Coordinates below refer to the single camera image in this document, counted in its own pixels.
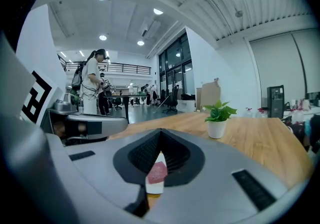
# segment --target white shirt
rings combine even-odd
[[[91,58],[87,64],[83,67],[82,70],[82,85],[80,89],[80,94],[84,93],[87,95],[93,95],[99,88],[97,83],[92,82],[89,78],[89,74],[95,74],[97,78],[100,78],[99,68],[98,68],[98,61],[95,58]]]

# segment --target balcony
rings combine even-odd
[[[79,68],[80,63],[82,63],[82,62],[72,62],[72,63],[66,62],[59,55],[58,55],[58,58],[61,62],[61,65],[64,71],[66,72],[76,71],[76,69]],[[144,74],[144,75],[150,75],[150,69],[151,69],[151,67],[147,67],[147,66],[136,66],[136,65],[108,63],[108,62],[98,63],[98,67],[101,72]]]

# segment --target table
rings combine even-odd
[[[208,137],[206,113],[182,113],[161,119],[130,124],[109,139],[130,136],[145,130],[166,128]],[[278,118],[234,117],[227,121],[225,134],[215,141],[229,144],[271,170],[288,187],[308,179],[313,165],[307,152]],[[160,195],[148,195],[150,207]]]
[[[128,115],[128,105],[129,105],[129,98],[141,98],[141,97],[146,97],[146,95],[114,95],[114,96],[105,96],[106,98],[123,98],[123,104],[124,104],[124,109],[126,111],[125,117],[128,120],[129,123],[129,115]]]

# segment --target woman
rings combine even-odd
[[[80,95],[83,98],[84,114],[97,114],[97,93],[99,87],[104,84],[104,80],[100,78],[98,63],[106,58],[106,51],[99,49],[93,51],[84,63],[82,70],[82,84]]]

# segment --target floor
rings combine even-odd
[[[115,117],[125,117],[125,106],[122,106],[122,109],[110,109],[110,116]],[[162,113],[163,110],[167,109],[167,106],[161,106],[156,113],[154,111],[158,108],[158,106],[147,106],[147,105],[129,105],[128,106],[128,115],[129,115],[129,123],[138,123],[144,121],[150,121],[154,119],[164,118],[171,115],[180,114],[182,112],[172,112],[170,111],[168,114]]]

